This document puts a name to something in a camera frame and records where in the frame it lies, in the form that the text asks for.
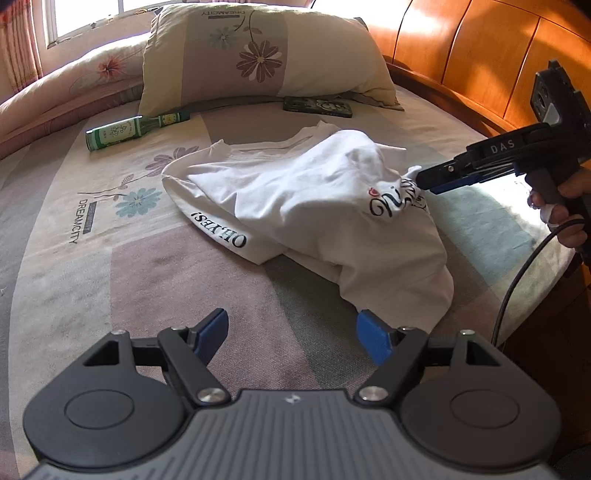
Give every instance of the bedsheet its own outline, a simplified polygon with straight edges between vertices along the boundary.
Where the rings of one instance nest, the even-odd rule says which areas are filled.
[[[164,192],[164,166],[217,140],[281,141],[319,120],[366,132],[429,166],[481,139],[399,88],[405,112],[352,103],[353,118],[285,112],[278,102],[194,113],[191,120],[89,153],[84,131],[134,115],[138,102],[36,140],[0,161],[0,472],[35,465],[22,431],[28,400],[113,328],[151,336],[230,315],[210,369],[239,388],[354,389],[375,368],[337,285],[280,256],[254,265],[199,232]],[[547,234],[514,177],[427,194],[454,278],[439,335],[489,336],[510,280]],[[551,242],[509,304],[502,336],[544,298],[571,259]]]

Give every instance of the window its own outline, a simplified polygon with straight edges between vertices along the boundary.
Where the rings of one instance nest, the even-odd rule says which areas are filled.
[[[114,18],[134,15],[140,9],[185,0],[43,0],[47,46],[59,43]]]

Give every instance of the smartphone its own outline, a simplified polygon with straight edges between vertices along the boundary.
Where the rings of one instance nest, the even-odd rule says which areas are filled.
[[[288,112],[316,113],[351,118],[353,111],[348,103],[310,97],[285,97],[283,110]]]

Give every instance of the floral pillowcase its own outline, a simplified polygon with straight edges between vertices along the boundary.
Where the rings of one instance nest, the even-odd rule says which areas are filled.
[[[289,7],[177,4],[152,22],[141,115],[236,96],[320,96],[402,110],[379,48],[357,20]]]

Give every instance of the curtain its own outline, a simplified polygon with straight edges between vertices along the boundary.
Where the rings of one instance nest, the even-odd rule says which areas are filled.
[[[15,0],[0,12],[0,50],[14,93],[43,76],[31,0]]]

